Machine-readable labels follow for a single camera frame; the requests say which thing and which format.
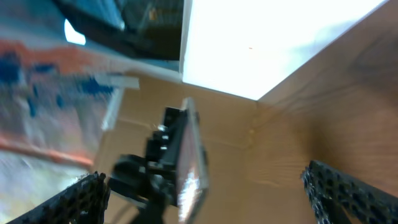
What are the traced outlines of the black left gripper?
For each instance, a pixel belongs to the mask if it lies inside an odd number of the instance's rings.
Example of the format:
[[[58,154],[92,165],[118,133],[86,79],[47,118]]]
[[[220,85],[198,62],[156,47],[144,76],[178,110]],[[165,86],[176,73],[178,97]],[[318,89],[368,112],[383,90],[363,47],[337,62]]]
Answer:
[[[162,123],[146,139],[144,156],[123,154],[117,160],[108,182],[111,190],[138,202],[163,192],[176,206],[177,163],[187,121],[187,111],[167,107]]]

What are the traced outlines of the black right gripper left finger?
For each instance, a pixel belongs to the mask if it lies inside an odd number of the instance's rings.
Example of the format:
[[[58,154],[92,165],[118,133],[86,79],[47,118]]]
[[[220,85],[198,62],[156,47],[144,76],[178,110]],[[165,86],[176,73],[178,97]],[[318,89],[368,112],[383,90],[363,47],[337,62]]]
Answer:
[[[103,224],[111,190],[95,172],[7,224]]]

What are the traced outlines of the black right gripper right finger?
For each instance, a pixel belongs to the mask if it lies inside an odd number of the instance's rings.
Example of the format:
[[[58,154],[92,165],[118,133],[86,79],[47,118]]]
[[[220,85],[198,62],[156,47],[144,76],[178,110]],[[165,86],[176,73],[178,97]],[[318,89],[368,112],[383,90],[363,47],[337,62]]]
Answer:
[[[397,224],[397,197],[320,161],[311,161],[301,174],[304,191],[317,223]]]

